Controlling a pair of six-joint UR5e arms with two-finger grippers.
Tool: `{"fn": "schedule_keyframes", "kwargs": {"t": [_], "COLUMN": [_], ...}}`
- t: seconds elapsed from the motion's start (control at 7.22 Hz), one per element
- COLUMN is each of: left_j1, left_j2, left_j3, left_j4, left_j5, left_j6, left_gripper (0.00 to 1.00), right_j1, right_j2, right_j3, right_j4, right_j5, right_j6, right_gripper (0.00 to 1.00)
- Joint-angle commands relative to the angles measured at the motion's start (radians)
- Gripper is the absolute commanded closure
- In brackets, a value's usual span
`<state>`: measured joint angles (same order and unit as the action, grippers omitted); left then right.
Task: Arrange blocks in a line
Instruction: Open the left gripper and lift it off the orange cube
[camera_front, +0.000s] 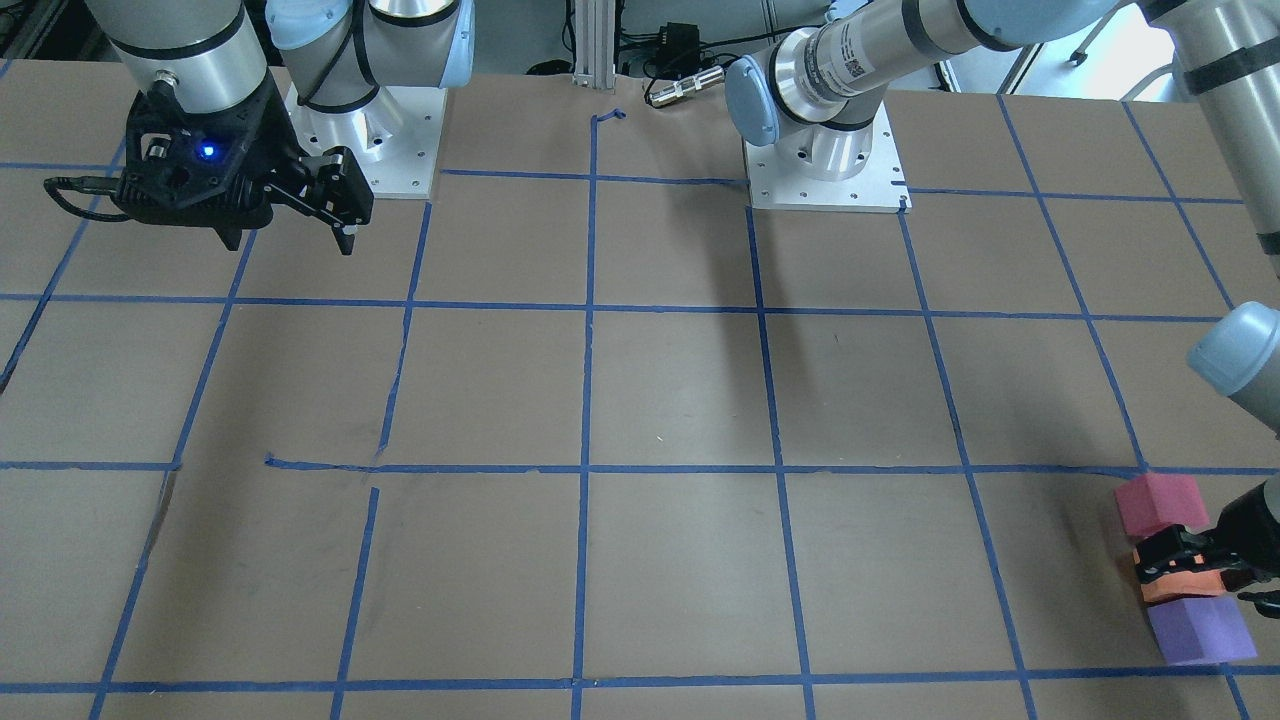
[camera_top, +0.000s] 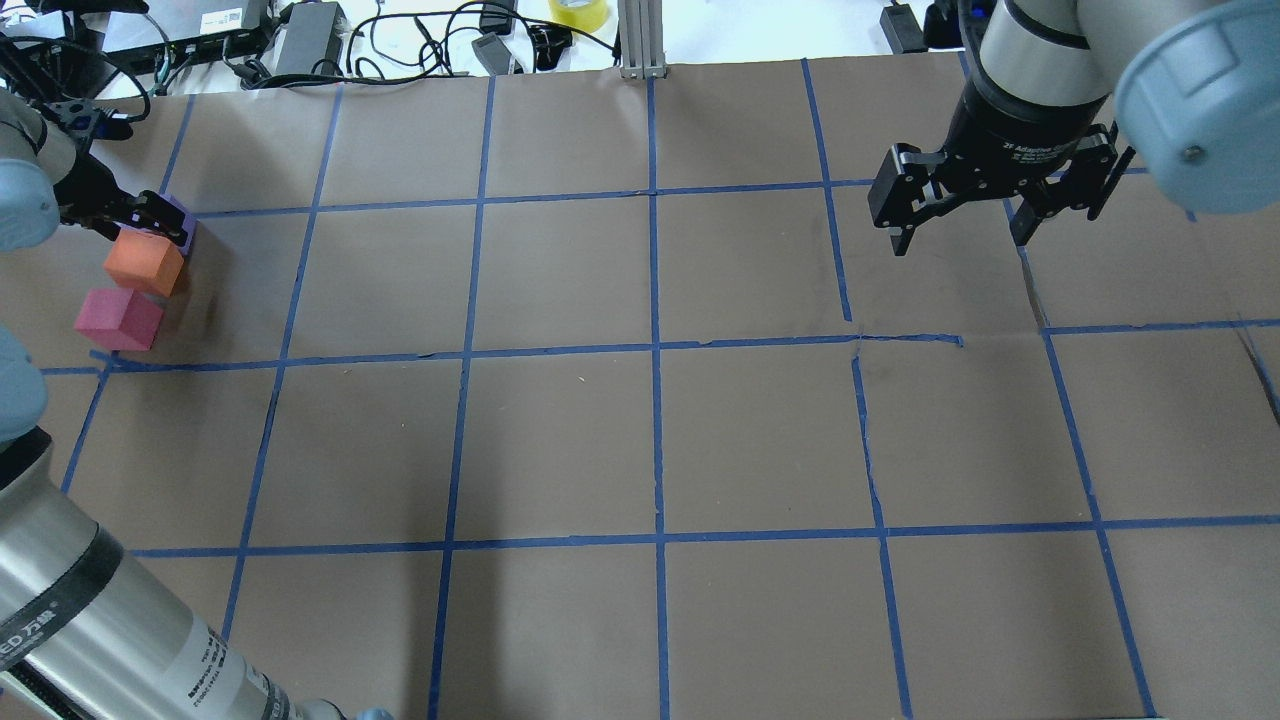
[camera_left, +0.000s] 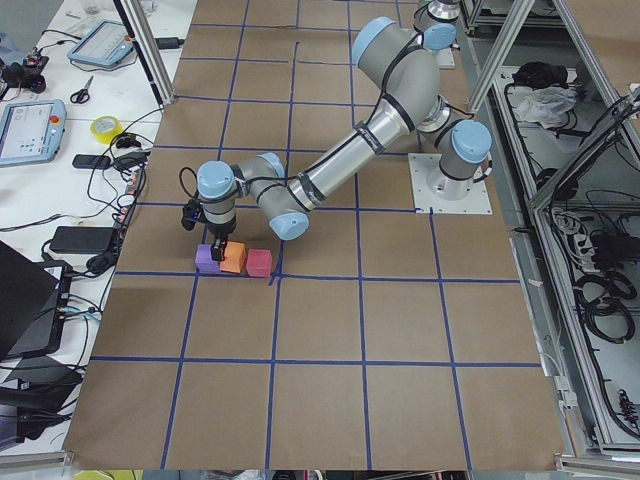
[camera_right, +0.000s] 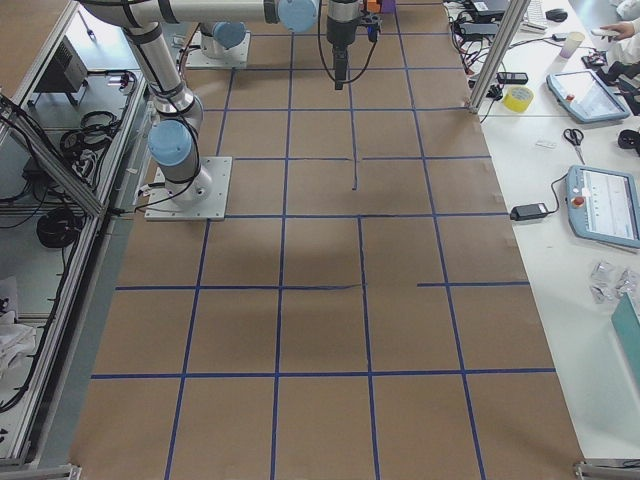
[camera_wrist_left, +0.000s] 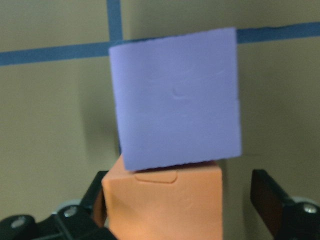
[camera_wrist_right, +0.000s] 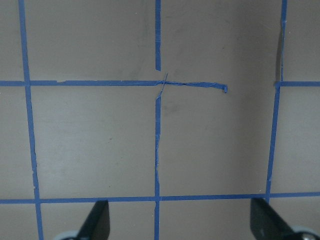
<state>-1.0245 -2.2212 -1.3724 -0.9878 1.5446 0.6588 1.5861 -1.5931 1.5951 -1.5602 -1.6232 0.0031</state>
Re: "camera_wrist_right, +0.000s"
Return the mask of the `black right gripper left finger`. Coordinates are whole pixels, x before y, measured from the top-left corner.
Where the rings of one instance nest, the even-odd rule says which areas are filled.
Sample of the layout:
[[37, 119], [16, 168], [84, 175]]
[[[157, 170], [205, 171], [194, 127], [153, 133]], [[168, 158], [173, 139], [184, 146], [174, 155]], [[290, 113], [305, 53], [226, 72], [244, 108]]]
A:
[[64, 231], [54, 240], [107, 240], [110, 236], [110, 211], [108, 200], [99, 200], [92, 207], [78, 231]]

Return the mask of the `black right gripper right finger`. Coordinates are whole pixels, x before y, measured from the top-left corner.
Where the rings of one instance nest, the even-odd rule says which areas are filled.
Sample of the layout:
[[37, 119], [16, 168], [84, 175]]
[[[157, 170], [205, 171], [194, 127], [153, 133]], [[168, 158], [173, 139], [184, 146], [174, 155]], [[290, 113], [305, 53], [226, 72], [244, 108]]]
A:
[[256, 240], [318, 240], [305, 227], [291, 227], [263, 198], [250, 200], [250, 231]]

